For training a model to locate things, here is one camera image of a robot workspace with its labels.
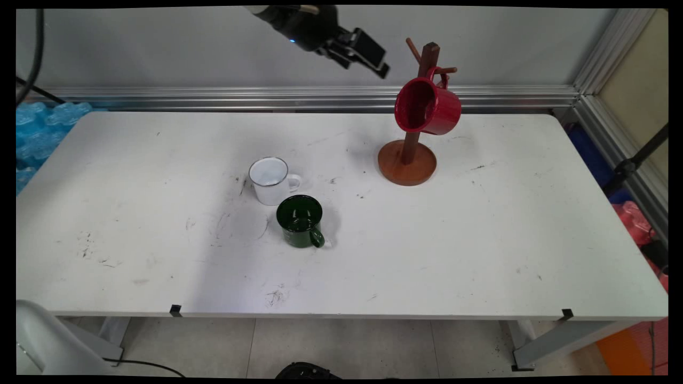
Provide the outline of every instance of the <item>mug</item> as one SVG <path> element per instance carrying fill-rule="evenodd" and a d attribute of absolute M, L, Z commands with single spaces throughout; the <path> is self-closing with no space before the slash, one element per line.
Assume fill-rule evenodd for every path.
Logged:
<path fill-rule="evenodd" d="M 443 135 L 460 120 L 462 105 L 456 94 L 446 90 L 446 74 L 441 74 L 441 87 L 434 85 L 437 69 L 430 68 L 427 77 L 410 80 L 398 93 L 393 116 L 402 130 Z"/>
<path fill-rule="evenodd" d="M 289 167 L 279 157 L 264 157 L 249 168 L 256 198 L 267 206 L 276 206 L 301 185 L 301 177 L 289 174 Z"/>
<path fill-rule="evenodd" d="M 311 196 L 294 195 L 286 198 L 277 207 L 275 217 L 282 227 L 287 244 L 297 248 L 306 248 L 311 244 L 320 248 L 325 244 L 325 237 L 320 233 L 322 207 Z"/>

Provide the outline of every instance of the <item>white mug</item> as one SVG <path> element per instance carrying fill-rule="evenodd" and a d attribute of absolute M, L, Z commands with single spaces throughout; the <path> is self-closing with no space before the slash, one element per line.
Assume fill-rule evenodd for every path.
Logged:
<path fill-rule="evenodd" d="M 287 163 L 279 157 L 264 157 L 255 161 L 249 168 L 249 178 L 254 184 L 258 201 L 267 206 L 279 205 L 301 185 L 301 176 L 289 174 Z"/>

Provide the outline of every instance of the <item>mug rim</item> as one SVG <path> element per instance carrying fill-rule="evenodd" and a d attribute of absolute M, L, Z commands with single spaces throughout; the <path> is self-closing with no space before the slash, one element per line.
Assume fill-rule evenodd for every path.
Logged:
<path fill-rule="evenodd" d="M 434 94 L 434 110 L 433 110 L 432 114 L 430 115 L 430 117 L 429 117 L 428 119 L 426 119 L 425 122 L 424 122 L 420 127 L 418 127 L 418 128 L 404 128 L 404 127 L 399 123 L 399 121 L 398 121 L 398 115 L 397 115 L 397 113 L 396 113 L 397 110 L 398 110 L 398 102 L 399 102 L 399 99 L 401 99 L 401 95 L 402 95 L 402 94 L 403 94 L 404 97 L 405 97 L 405 92 L 407 92 L 406 88 L 407 88 L 409 85 L 412 85 L 412 84 L 414 84 L 414 83 L 427 83 L 427 84 L 432 88 L 432 93 Z M 403 88 L 401 88 L 401 90 L 398 92 L 398 95 L 396 96 L 396 102 L 394 103 L 394 106 L 393 106 L 393 116 L 394 116 L 394 120 L 396 120 L 396 123 L 398 124 L 398 126 L 399 126 L 403 131 L 406 131 L 406 132 L 408 132 L 408 133 L 422 132 L 422 130 L 423 130 L 424 128 L 426 128 L 427 125 L 429 125 L 429 124 L 432 122 L 432 120 L 434 119 L 434 115 L 436 114 L 436 109 L 437 109 L 438 104 L 439 104 L 439 97 L 438 97 L 438 90 L 439 90 L 439 89 L 440 89 L 440 88 L 437 87 L 436 84 L 434 84 L 433 80 L 432 80 L 432 79 L 429 79 L 429 78 L 427 78 L 427 77 L 415 77 L 414 79 L 411 79 L 408 83 L 406 83 L 406 84 L 403 86 Z"/>
<path fill-rule="evenodd" d="M 313 200 L 313 202 L 315 202 L 318 205 L 318 208 L 320 208 L 320 219 L 315 224 L 313 224 L 312 226 L 310 226 L 310 227 L 308 227 L 302 231 L 289 230 L 289 229 L 283 227 L 282 224 L 280 223 L 280 220 L 278 220 L 278 218 L 277 218 L 277 213 L 278 213 L 278 211 L 280 211 L 280 207 L 282 206 L 282 204 L 284 204 L 287 200 L 293 200 L 296 197 L 305 197 L 306 199 Z M 320 224 L 320 222 L 322 221 L 322 214 L 323 213 L 324 212 L 322 210 L 322 205 L 320 205 L 320 202 L 318 200 L 316 200 L 313 196 L 293 195 L 293 196 L 287 197 L 286 199 L 282 200 L 282 202 L 280 204 L 278 204 L 277 210 L 275 210 L 275 220 L 277 220 L 277 224 L 280 225 L 280 228 L 282 228 L 282 230 L 285 230 L 287 232 L 292 232 L 292 233 L 303 233 L 303 232 L 308 232 L 308 231 L 312 230 L 313 228 L 316 227 L 316 225 Z"/>
<path fill-rule="evenodd" d="M 279 182 L 276 182 L 275 184 L 263 185 L 263 184 L 257 183 L 256 181 L 254 181 L 254 179 L 251 178 L 251 168 L 253 168 L 254 165 L 256 165 L 256 163 L 258 163 L 259 161 L 261 161 L 261 160 L 266 160 L 266 159 L 278 159 L 278 160 L 280 160 L 280 161 L 285 165 L 285 170 L 286 170 L 285 176 L 284 176 Z M 287 178 L 287 175 L 288 175 L 288 174 L 290 174 L 290 166 L 287 165 L 287 162 L 286 162 L 286 161 L 284 161 L 283 159 L 280 159 L 280 158 L 277 157 L 277 156 L 265 156 L 265 157 L 262 157 L 262 158 L 258 159 L 257 161 L 254 161 L 254 162 L 251 164 L 251 166 L 249 167 L 249 172 L 247 172 L 247 176 L 249 177 L 249 180 L 251 180 L 252 183 L 256 184 L 256 185 L 259 186 L 259 187 L 264 187 L 264 188 L 274 187 L 274 186 L 276 186 L 276 185 L 282 183 L 283 181 L 285 181 L 285 179 Z"/>

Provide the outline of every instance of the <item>black object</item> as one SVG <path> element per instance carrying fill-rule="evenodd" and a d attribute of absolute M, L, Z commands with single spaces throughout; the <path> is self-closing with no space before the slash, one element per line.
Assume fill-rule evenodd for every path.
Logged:
<path fill-rule="evenodd" d="M 655 240 L 641 247 L 641 252 L 650 259 L 662 273 L 669 275 L 669 251 L 662 241 Z"/>
<path fill-rule="evenodd" d="M 110 361 L 111 363 L 131 363 L 131 364 L 142 364 L 144 366 L 152 366 L 152 367 L 157 367 L 157 368 L 163 368 L 165 370 L 169 370 L 175 374 L 177 374 L 180 377 L 185 377 L 182 373 L 178 372 L 177 370 L 174 370 L 173 368 L 168 368 L 167 366 L 162 366 L 161 364 L 156 364 L 156 363 L 150 363 L 147 361 L 139 361 L 139 360 L 117 360 L 117 359 L 107 359 L 106 357 L 103 357 L 102 360 L 104 361 Z"/>
<path fill-rule="evenodd" d="M 562 317 L 559 318 L 557 321 L 567 321 L 574 317 L 574 312 L 572 312 L 571 309 L 568 310 L 562 310 Z"/>
<path fill-rule="evenodd" d="M 181 306 L 181 305 L 177 305 L 177 304 L 171 305 L 171 310 L 169 311 L 169 313 L 171 314 L 171 316 L 173 316 L 173 317 L 182 317 L 182 315 L 180 314 L 180 307 L 182 307 L 182 306 Z"/>
<path fill-rule="evenodd" d="M 605 184 L 602 192 L 610 197 L 618 191 L 622 184 L 636 172 L 643 162 L 669 138 L 669 123 L 666 123 L 632 158 L 619 163 L 614 169 L 614 177 Z"/>
<path fill-rule="evenodd" d="M 27 83 L 24 79 L 20 78 L 19 76 L 15 76 L 15 77 L 16 77 L 17 83 L 19 83 L 22 86 L 26 86 Z M 31 86 L 31 90 L 49 98 L 50 100 L 52 100 L 54 102 L 58 102 L 59 104 L 64 104 L 66 102 L 66 101 L 56 97 L 55 95 L 51 94 L 50 92 L 48 92 L 42 88 L 36 87 L 35 85 Z"/>
<path fill-rule="evenodd" d="M 40 66 L 42 64 L 43 45 L 45 42 L 44 13 L 45 12 L 43 9 L 36 10 L 36 51 L 33 54 L 33 64 L 31 65 L 31 73 L 29 73 L 29 78 L 26 79 L 26 85 L 24 85 L 24 88 L 22 88 L 21 91 L 19 91 L 19 93 L 16 95 L 16 107 L 18 107 L 19 104 L 21 104 L 21 102 L 24 101 L 26 95 L 29 94 L 31 87 L 33 87 L 33 84 L 36 82 L 36 79 L 38 78 L 38 73 L 40 72 Z"/>
<path fill-rule="evenodd" d="M 382 79 L 389 66 L 384 63 L 385 50 L 362 29 L 353 32 L 337 23 L 337 7 L 314 5 L 317 14 L 294 8 L 270 5 L 254 16 L 266 21 L 304 51 L 313 51 L 336 61 L 348 69 L 352 62 L 360 63 Z"/>
<path fill-rule="evenodd" d="M 276 379 L 314 379 L 314 380 L 340 380 L 323 367 L 319 367 L 311 363 L 291 363 L 286 366 L 277 376 Z"/>

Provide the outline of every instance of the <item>white chair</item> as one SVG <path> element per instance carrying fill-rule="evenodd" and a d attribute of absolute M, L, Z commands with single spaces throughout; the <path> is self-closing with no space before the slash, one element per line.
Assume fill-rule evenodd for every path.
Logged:
<path fill-rule="evenodd" d="M 30 301 L 16 301 L 16 343 L 17 374 L 113 374 L 110 363 L 97 356 L 50 312 Z M 22 365 L 26 361 L 20 360 L 21 353 L 37 369 Z"/>

